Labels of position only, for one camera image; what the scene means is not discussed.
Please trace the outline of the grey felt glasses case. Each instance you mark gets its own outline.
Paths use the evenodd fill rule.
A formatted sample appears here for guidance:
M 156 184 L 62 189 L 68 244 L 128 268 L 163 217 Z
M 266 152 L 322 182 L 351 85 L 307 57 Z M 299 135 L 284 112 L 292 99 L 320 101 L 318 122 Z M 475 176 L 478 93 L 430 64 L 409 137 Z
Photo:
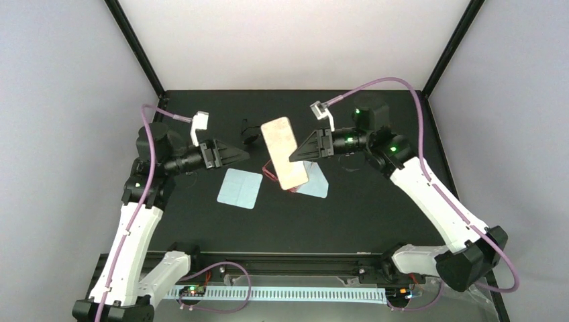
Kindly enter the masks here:
M 260 126 L 264 141 L 282 190 L 297 188 L 309 181 L 302 161 L 290 161 L 289 157 L 298 148 L 288 117 L 279 117 Z

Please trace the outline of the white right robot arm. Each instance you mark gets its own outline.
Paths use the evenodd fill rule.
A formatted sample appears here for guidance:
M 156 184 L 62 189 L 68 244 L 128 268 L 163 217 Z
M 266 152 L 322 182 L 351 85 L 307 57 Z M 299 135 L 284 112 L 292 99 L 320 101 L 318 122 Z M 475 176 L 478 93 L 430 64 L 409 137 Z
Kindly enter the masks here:
M 468 290 L 499 263 L 508 240 L 505 230 L 489 227 L 449 192 L 409 140 L 391 129 L 386 103 L 360 101 L 352 119 L 353 127 L 316 129 L 289 160 L 363 153 L 373 168 L 419 207 L 444 241 L 442 246 L 407 244 L 388 252 L 382 262 L 386 278 L 435 276 L 455 291 Z

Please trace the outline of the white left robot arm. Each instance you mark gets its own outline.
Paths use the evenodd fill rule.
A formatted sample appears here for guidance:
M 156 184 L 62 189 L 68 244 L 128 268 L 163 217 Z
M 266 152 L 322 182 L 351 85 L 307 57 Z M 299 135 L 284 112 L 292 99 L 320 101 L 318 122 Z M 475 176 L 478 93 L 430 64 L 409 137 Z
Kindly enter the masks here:
M 216 139 L 186 142 L 164 123 L 144 125 L 138 157 L 121 197 L 119 225 L 107 261 L 85 299 L 77 300 L 77 321 L 153 321 L 169 290 L 191 269 L 193 251 L 172 248 L 145 276 L 148 246 L 174 190 L 174 178 L 247 160 L 247 152 Z

